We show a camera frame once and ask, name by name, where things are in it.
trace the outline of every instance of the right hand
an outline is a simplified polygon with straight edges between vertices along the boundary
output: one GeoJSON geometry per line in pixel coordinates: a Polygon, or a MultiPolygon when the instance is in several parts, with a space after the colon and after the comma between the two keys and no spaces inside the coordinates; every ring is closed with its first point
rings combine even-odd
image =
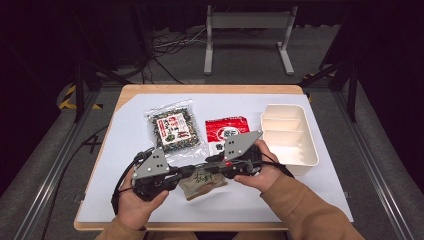
{"type": "MultiPolygon", "coordinates": [[[[271,153],[265,141],[258,139],[256,140],[255,145],[259,148],[259,150],[263,154],[269,156],[275,162],[278,162],[277,156],[271,153]]],[[[262,160],[271,162],[271,160],[267,158],[265,155],[262,155],[262,160]]],[[[281,171],[273,166],[262,165],[262,170],[260,171],[259,174],[255,176],[237,175],[234,177],[234,180],[243,185],[256,188],[261,193],[264,193],[271,187],[271,185],[277,180],[277,178],[280,177],[281,174],[282,174],[281,171]]]]}

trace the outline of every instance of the plastic package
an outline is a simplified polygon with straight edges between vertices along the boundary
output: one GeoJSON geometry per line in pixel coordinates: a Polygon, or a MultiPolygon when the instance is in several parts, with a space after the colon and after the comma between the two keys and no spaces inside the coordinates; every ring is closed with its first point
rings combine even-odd
{"type": "Polygon", "coordinates": [[[227,184],[228,182],[222,174],[211,174],[201,166],[196,168],[191,177],[181,179],[179,182],[179,186],[184,190],[184,195],[188,201],[227,184]]]}
{"type": "Polygon", "coordinates": [[[145,115],[155,147],[162,147],[168,163],[207,157],[192,113],[191,99],[151,109],[145,115]]]}
{"type": "Polygon", "coordinates": [[[228,136],[249,132],[247,119],[242,116],[205,121],[209,154],[216,155],[224,150],[228,136]]]}

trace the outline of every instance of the metal stand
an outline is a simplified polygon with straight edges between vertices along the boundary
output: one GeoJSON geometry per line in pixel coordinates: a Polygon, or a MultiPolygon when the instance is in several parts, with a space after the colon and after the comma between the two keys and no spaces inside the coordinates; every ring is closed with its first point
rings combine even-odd
{"type": "Polygon", "coordinates": [[[205,55],[204,74],[212,74],[213,28],[283,28],[284,39],[277,42],[283,65],[288,75],[293,75],[294,70],[287,54],[287,44],[296,18],[297,7],[292,7],[290,12],[213,12],[208,5],[206,31],[207,45],[205,55]]]}

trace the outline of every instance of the person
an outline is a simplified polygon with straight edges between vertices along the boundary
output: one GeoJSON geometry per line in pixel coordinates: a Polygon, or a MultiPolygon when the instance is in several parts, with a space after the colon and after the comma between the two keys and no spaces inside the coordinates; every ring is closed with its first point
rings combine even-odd
{"type": "MultiPolygon", "coordinates": [[[[278,161],[263,140],[257,140],[255,144],[262,153],[278,161]]],[[[258,189],[260,197],[288,225],[293,239],[364,239],[340,209],[328,204],[306,185],[275,167],[263,165],[259,174],[238,175],[234,180],[258,189]]],[[[127,188],[131,188],[130,173],[121,186],[121,189],[127,188]]],[[[168,194],[163,191],[152,201],[144,202],[132,191],[122,192],[118,215],[96,239],[143,239],[146,233],[144,225],[168,194]]],[[[194,234],[187,238],[196,239],[194,234]]]]}

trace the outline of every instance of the brown pouch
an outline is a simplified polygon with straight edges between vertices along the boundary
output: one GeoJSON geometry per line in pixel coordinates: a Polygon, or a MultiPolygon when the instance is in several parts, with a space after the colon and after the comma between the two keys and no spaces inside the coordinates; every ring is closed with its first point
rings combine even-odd
{"type": "Polygon", "coordinates": [[[182,179],[179,183],[188,201],[227,184],[222,174],[206,172],[202,167],[197,167],[191,177],[182,179]]]}

